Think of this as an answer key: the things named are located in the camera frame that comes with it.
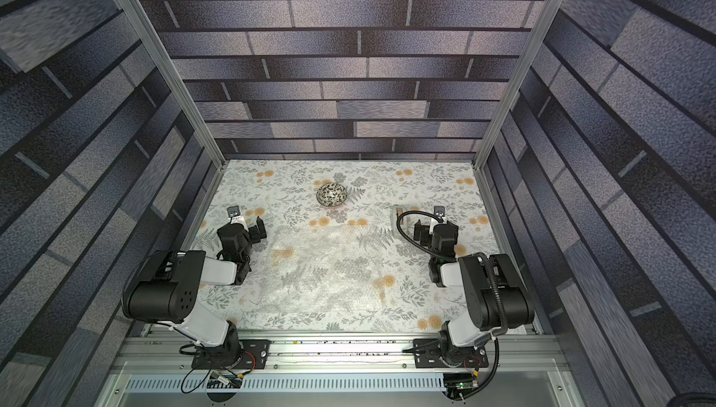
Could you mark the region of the clear bubble wrap sheet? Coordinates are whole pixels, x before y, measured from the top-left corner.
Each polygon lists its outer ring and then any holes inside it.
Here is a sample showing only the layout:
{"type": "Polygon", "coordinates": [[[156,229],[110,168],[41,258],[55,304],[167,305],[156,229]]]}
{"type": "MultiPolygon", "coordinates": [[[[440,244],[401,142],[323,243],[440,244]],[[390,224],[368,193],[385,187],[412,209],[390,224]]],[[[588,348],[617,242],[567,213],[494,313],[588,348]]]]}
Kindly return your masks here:
{"type": "Polygon", "coordinates": [[[242,321],[262,330],[434,331],[449,310],[427,261],[387,227],[281,226],[239,298],[242,321]]]}

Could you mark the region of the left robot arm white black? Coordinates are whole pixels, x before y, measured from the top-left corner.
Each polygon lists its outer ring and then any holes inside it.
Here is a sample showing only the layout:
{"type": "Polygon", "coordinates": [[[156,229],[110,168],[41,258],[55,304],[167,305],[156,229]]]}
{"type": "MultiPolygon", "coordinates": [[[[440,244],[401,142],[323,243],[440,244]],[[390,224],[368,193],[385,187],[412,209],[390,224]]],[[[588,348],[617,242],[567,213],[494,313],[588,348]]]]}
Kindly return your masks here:
{"type": "Polygon", "coordinates": [[[180,353],[193,358],[194,370],[249,371],[266,365],[270,343],[244,345],[234,323],[199,301],[201,285],[238,287],[251,272],[252,246],[267,238],[261,218],[249,226],[236,207],[216,231],[221,250],[162,250],[149,255],[128,278],[121,298],[130,319],[165,326],[188,339],[180,353]]]}

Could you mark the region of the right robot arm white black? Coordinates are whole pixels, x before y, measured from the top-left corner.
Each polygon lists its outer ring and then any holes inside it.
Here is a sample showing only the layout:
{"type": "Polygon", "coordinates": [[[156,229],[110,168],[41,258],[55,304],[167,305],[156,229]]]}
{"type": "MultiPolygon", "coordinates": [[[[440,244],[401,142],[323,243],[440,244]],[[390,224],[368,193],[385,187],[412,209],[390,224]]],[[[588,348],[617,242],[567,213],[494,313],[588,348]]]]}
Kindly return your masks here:
{"type": "Polygon", "coordinates": [[[518,270],[506,254],[457,256],[459,226],[447,220],[443,207],[431,214],[408,214],[430,219],[428,224],[415,223],[409,242],[430,255],[431,281],[442,289],[461,289],[466,303],[462,315],[442,324],[436,340],[415,340],[408,353],[419,368],[488,367],[486,344],[534,320],[533,303],[518,270]]]}

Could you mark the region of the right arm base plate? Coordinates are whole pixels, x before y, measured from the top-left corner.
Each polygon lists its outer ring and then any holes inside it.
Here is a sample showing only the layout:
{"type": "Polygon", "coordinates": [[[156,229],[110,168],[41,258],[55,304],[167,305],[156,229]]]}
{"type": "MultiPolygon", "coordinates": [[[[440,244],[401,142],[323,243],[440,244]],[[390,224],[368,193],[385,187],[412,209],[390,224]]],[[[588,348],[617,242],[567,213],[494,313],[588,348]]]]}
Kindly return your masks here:
{"type": "Polygon", "coordinates": [[[483,369],[490,366],[484,347],[453,347],[437,339],[414,339],[406,349],[418,369],[467,368],[483,369]]]}

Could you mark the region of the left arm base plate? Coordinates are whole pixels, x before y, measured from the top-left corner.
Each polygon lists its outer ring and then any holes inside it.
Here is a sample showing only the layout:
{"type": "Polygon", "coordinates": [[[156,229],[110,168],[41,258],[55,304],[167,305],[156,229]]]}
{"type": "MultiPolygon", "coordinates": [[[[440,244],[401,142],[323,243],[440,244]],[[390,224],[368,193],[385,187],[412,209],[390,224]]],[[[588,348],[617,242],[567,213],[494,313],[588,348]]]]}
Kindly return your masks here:
{"type": "Polygon", "coordinates": [[[269,340],[243,340],[221,347],[200,347],[193,357],[193,370],[263,370],[270,351],[269,340]]]}

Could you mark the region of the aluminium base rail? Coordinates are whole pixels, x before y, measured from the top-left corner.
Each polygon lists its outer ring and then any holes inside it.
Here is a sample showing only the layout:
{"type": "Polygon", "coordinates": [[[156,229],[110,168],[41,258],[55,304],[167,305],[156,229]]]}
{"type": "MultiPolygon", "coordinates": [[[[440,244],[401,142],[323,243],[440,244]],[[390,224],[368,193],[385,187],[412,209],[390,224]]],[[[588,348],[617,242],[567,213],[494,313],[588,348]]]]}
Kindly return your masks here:
{"type": "MultiPolygon", "coordinates": [[[[259,334],[269,340],[261,375],[282,373],[417,373],[405,350],[410,335],[259,334]]],[[[185,341],[167,334],[124,341],[110,366],[112,375],[183,375],[192,358],[179,353],[185,341]]],[[[557,372],[569,369],[552,336],[508,334],[499,339],[498,369],[503,372],[557,372]]]]}

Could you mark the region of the left aluminium frame post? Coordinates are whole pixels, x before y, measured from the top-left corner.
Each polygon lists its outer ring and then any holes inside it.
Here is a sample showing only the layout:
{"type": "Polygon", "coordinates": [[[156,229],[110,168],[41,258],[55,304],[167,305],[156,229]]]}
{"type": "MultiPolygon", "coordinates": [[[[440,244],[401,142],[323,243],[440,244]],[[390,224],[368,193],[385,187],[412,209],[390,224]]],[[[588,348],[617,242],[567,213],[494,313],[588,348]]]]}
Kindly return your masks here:
{"type": "Polygon", "coordinates": [[[140,0],[117,0],[117,3],[131,22],[140,41],[160,71],[162,78],[164,78],[167,86],[169,86],[172,94],[175,96],[180,109],[184,112],[191,126],[195,129],[199,143],[208,151],[214,164],[219,169],[222,169],[226,165],[226,159],[210,134],[207,124],[203,120],[199,109],[192,99],[188,88],[186,88],[186,85],[182,81],[175,65],[173,65],[166,48],[160,40],[160,36],[154,29],[140,0]]]}

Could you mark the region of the aluminium frame post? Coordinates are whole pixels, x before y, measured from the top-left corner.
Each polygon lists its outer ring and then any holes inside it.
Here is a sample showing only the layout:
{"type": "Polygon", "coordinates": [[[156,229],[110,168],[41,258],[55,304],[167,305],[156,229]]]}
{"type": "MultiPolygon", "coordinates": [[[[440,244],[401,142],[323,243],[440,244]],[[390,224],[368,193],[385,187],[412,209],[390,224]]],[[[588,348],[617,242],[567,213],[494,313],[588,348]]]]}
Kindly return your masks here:
{"type": "Polygon", "coordinates": [[[160,36],[154,29],[140,0],[117,0],[117,3],[131,22],[140,41],[160,71],[162,78],[164,78],[167,86],[169,86],[172,94],[175,96],[180,109],[184,112],[191,126],[195,129],[199,143],[208,151],[214,164],[219,169],[222,169],[226,165],[226,159],[210,134],[207,124],[203,120],[199,109],[192,99],[188,88],[186,88],[186,85],[182,81],[175,65],[173,65],[166,48],[160,40],[160,36]]]}
{"type": "Polygon", "coordinates": [[[518,63],[503,92],[503,97],[500,100],[498,109],[489,123],[485,136],[481,140],[479,150],[475,156],[474,165],[476,170],[482,170],[486,166],[490,152],[494,148],[497,136],[501,132],[507,114],[514,108],[518,101],[518,91],[524,83],[527,72],[533,65],[533,61],[539,53],[546,34],[550,30],[562,3],[563,0],[544,1],[544,7],[531,30],[523,53],[518,58],[518,63]]]}

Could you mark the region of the right aluminium frame post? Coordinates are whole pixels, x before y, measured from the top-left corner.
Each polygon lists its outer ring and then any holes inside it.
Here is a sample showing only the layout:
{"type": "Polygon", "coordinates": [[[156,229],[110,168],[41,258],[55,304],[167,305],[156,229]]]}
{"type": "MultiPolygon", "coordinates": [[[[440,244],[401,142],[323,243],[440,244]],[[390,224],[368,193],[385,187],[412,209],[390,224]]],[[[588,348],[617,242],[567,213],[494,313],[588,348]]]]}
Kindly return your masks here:
{"type": "Polygon", "coordinates": [[[562,3],[563,0],[544,1],[544,7],[531,30],[523,53],[518,58],[518,63],[503,92],[503,97],[500,100],[498,109],[489,123],[485,136],[481,140],[479,150],[475,156],[474,165],[476,170],[482,170],[486,166],[490,152],[494,148],[497,136],[501,132],[507,114],[514,108],[518,101],[518,91],[524,83],[527,72],[533,65],[533,61],[539,53],[546,34],[550,30],[562,3]]]}

